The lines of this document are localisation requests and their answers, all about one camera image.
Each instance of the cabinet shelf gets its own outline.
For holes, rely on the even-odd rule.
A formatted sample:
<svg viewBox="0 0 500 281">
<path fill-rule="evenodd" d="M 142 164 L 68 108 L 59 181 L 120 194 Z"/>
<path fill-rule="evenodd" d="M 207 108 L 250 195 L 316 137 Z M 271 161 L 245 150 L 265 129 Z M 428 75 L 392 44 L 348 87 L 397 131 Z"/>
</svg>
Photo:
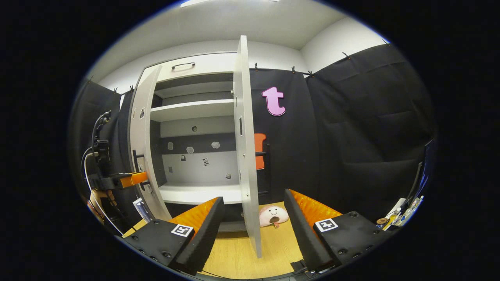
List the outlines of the cabinet shelf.
<svg viewBox="0 0 500 281">
<path fill-rule="evenodd" d="M 151 109 L 151 120 L 165 122 L 172 120 L 232 116 L 232 99 L 214 99 L 178 103 Z"/>
<path fill-rule="evenodd" d="M 160 186 L 159 192 L 166 203 L 199 205 L 219 196 L 224 198 L 224 204 L 242 202 L 239 184 L 167 183 Z"/>
</svg>

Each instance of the orange object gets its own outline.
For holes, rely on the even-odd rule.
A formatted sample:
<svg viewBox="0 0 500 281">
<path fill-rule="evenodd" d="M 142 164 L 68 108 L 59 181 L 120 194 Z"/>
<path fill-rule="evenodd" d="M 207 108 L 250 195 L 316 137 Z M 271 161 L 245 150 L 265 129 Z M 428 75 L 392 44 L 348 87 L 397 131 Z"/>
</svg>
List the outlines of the orange object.
<svg viewBox="0 0 500 281">
<path fill-rule="evenodd" d="M 310 197 L 307 197 L 304 194 L 300 194 L 297 191 L 293 191 L 291 189 L 290 192 L 293 195 L 293 198 L 295 198 L 295 201 L 300 207 L 305 220 L 314 233 L 316 232 L 314 231 L 313 226 L 316 222 L 342 216 L 342 214 L 338 211 Z"/>
<path fill-rule="evenodd" d="M 145 171 L 131 173 L 129 177 L 120 178 L 121 185 L 124 188 L 135 186 L 138 183 L 142 183 L 148 179 L 148 175 Z"/>
<path fill-rule="evenodd" d="M 193 238 L 196 236 L 198 233 L 198 230 L 200 230 L 200 227 L 202 227 L 203 222 L 207 218 L 210 210 L 212 209 L 212 206 L 216 202 L 218 197 L 215 197 L 214 199 L 207 201 L 205 203 L 201 203 L 196 207 L 193 207 L 180 215 L 172 218 L 169 220 L 169 223 L 173 224 L 178 224 L 178 225 L 183 225 L 187 227 L 192 227 L 194 229 L 194 235 Z"/>
<path fill-rule="evenodd" d="M 255 140 L 255 152 L 262 152 L 264 150 L 266 135 L 263 133 L 254 133 L 253 138 Z M 264 169 L 264 156 L 256 156 L 255 163 L 257 164 L 257 170 Z"/>
</svg>

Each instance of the ceiling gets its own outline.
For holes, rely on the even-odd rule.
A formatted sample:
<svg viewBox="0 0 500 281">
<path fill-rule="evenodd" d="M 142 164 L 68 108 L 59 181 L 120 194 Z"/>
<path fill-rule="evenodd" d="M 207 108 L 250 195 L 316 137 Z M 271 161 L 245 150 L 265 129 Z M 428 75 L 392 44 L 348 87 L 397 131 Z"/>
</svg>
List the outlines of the ceiling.
<svg viewBox="0 0 500 281">
<path fill-rule="evenodd" d="M 119 67 L 166 48 L 203 41 L 238 40 L 302 49 L 346 15 L 313 0 L 209 0 L 158 12 L 117 41 L 89 74 L 100 81 Z"/>
</svg>

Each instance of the white cabinet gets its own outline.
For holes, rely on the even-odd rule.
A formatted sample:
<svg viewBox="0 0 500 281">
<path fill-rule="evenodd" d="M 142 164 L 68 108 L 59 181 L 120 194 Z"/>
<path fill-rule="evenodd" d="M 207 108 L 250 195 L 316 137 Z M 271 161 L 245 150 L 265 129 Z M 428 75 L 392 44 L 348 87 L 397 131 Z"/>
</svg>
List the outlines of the white cabinet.
<svg viewBox="0 0 500 281">
<path fill-rule="evenodd" d="M 146 68 L 129 133 L 134 166 L 142 163 L 148 175 L 139 190 L 153 216 L 172 217 L 165 203 L 198 205 L 222 196 L 227 205 L 241 204 L 244 228 L 262 256 L 246 36 L 234 53 Z"/>
</svg>

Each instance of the plush face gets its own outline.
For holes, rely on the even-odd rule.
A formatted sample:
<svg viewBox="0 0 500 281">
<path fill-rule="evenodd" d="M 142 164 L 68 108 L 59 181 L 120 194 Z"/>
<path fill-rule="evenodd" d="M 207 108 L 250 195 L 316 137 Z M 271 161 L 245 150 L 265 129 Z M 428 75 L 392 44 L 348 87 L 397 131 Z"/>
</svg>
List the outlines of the plush face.
<svg viewBox="0 0 500 281">
<path fill-rule="evenodd" d="M 288 213 L 278 206 L 266 206 L 259 213 L 260 227 L 272 225 L 274 223 L 284 223 L 288 221 Z"/>
</svg>

